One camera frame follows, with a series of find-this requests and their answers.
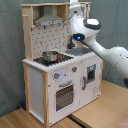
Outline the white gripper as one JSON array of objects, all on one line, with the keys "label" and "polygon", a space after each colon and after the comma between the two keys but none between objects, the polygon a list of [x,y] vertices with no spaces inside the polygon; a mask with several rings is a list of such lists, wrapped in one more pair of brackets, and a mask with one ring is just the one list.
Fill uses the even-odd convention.
[{"label": "white gripper", "polygon": [[70,0],[69,18],[73,18],[74,16],[83,16],[83,12],[78,0]]}]

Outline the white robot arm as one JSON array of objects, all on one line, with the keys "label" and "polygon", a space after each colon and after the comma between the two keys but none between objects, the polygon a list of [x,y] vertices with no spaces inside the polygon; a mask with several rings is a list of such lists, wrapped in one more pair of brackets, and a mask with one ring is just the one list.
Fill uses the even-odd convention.
[{"label": "white robot arm", "polygon": [[78,0],[70,0],[70,31],[76,41],[87,45],[101,59],[111,64],[128,81],[128,50],[116,46],[103,47],[96,37],[101,30],[97,19],[85,18]]}]

